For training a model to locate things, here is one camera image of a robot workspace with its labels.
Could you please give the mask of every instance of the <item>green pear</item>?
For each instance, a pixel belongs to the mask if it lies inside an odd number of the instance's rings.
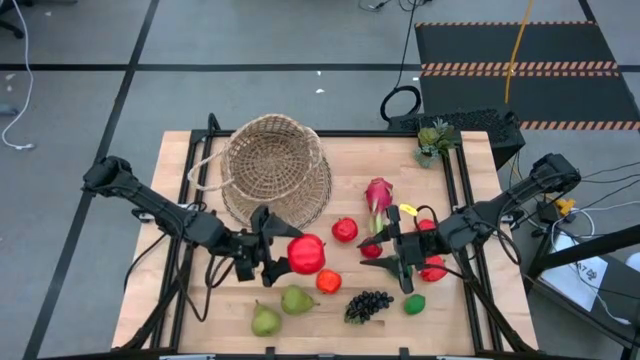
[[[273,336],[280,331],[281,327],[280,314],[256,300],[256,307],[253,309],[253,320],[251,321],[253,335],[260,337]]]
[[[303,314],[316,305],[313,298],[302,288],[296,285],[289,285],[282,293],[282,310],[289,315]]]

